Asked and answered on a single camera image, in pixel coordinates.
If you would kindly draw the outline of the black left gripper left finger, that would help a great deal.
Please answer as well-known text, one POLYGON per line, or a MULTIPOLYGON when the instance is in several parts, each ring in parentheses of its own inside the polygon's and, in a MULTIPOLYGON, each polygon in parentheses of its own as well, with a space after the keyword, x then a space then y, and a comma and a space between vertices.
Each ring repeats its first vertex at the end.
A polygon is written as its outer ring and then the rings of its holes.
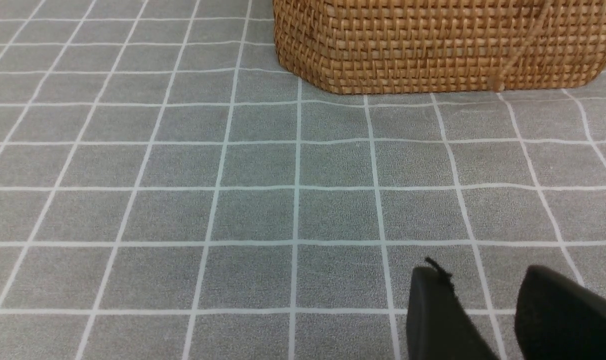
POLYGON ((406 346, 410 360, 497 360, 456 296, 452 274, 434 259, 412 270, 406 346))

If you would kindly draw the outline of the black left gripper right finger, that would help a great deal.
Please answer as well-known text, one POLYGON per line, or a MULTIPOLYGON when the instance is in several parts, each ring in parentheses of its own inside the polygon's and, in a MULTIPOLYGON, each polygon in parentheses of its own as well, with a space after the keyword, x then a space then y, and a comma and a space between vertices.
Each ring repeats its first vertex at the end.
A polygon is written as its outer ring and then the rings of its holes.
POLYGON ((531 265, 518 290, 514 333, 525 360, 606 360, 606 299, 531 265))

